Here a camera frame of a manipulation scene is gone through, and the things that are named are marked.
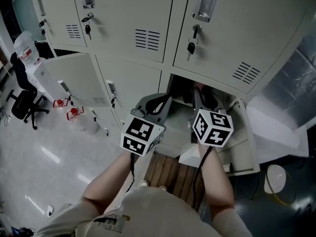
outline white cloth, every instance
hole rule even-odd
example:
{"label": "white cloth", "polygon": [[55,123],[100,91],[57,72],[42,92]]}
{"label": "white cloth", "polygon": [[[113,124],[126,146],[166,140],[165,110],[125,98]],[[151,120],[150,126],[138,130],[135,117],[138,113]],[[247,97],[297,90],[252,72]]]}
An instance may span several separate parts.
{"label": "white cloth", "polygon": [[118,209],[99,216],[89,202],[80,202],[53,215],[38,237],[251,237],[235,210],[217,214],[212,227],[184,201],[153,187],[128,192]]}

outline air vent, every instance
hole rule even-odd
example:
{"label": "air vent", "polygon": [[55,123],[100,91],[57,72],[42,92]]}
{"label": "air vent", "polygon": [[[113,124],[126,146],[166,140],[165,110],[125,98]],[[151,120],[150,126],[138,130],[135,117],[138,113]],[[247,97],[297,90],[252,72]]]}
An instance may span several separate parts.
{"label": "air vent", "polygon": [[158,51],[159,38],[160,38],[160,33],[141,30],[141,29],[135,29],[136,47]]}
{"label": "air vent", "polygon": [[251,84],[259,75],[260,71],[242,62],[233,74],[233,77],[247,84]]}
{"label": "air vent", "polygon": [[81,35],[79,32],[78,25],[66,25],[68,36],[72,39],[80,39]]}
{"label": "air vent", "polygon": [[106,101],[103,97],[93,97],[93,100],[96,104],[106,104]]}

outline wooden slats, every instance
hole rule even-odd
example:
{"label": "wooden slats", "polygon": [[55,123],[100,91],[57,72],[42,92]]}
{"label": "wooden slats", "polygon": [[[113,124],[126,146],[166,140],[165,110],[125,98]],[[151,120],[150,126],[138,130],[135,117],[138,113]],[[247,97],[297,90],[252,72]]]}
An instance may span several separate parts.
{"label": "wooden slats", "polygon": [[195,168],[189,166],[188,171],[187,171],[187,175],[186,175],[186,179],[184,180],[182,191],[181,191],[181,194],[179,196],[179,198],[182,199],[184,202],[187,200],[187,197],[189,195],[190,187],[191,187],[191,184],[193,182],[194,172],[195,172]]}
{"label": "wooden slats", "polygon": [[172,192],[172,194],[174,194],[176,197],[179,197],[181,194],[184,180],[186,179],[188,167],[189,166],[183,164],[181,164],[179,167],[177,181]]}
{"label": "wooden slats", "polygon": [[169,172],[169,176],[166,182],[166,187],[170,193],[173,192],[174,185],[176,184],[177,181],[177,173],[179,169],[179,160],[178,159],[173,159],[172,167]]}
{"label": "wooden slats", "polygon": [[[149,181],[151,187],[166,186],[169,193],[174,194],[192,207],[193,180],[196,173],[197,168],[180,164],[176,158],[154,153],[149,163],[145,180]],[[198,210],[204,194],[201,172],[197,178],[196,192],[197,202],[194,209]]]}
{"label": "wooden slats", "polygon": [[149,183],[152,181],[159,156],[160,154],[154,152],[147,168],[144,180],[147,180]]}
{"label": "wooden slats", "polygon": [[167,157],[157,187],[160,187],[162,185],[166,186],[167,179],[172,167],[172,163],[173,163],[173,158]]}
{"label": "wooden slats", "polygon": [[152,178],[152,181],[150,182],[150,186],[152,187],[158,187],[158,182],[160,179],[160,176],[162,174],[162,170],[164,167],[164,163],[166,162],[167,156],[165,155],[160,155],[159,160],[157,162],[157,166],[155,168],[155,172]]}

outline open locker door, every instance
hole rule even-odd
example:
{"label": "open locker door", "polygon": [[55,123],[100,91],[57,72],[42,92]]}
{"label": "open locker door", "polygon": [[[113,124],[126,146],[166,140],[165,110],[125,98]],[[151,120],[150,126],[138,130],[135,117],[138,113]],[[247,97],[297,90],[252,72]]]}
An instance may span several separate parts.
{"label": "open locker door", "polygon": [[77,105],[109,107],[89,54],[65,55],[44,65],[52,82],[47,92],[54,99],[68,97],[70,92]]}

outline office chair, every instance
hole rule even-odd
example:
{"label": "office chair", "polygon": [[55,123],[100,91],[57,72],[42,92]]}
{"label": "office chair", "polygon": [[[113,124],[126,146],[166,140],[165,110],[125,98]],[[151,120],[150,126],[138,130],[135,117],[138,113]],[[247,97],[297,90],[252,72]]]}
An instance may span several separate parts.
{"label": "office chair", "polygon": [[13,68],[16,74],[16,78],[18,80],[19,86],[24,89],[18,97],[13,95],[14,90],[11,90],[9,95],[6,98],[6,102],[9,98],[13,98],[15,103],[12,107],[12,114],[15,115],[18,119],[23,119],[24,123],[28,122],[29,116],[32,118],[32,127],[34,130],[37,127],[34,125],[34,113],[35,112],[45,112],[49,113],[49,110],[40,109],[39,103],[40,101],[46,100],[44,96],[41,96],[39,100],[34,103],[34,100],[38,94],[36,87],[34,87],[28,80],[25,66],[21,62],[21,60],[17,57],[16,53],[13,53],[10,59],[10,62],[13,64]]}

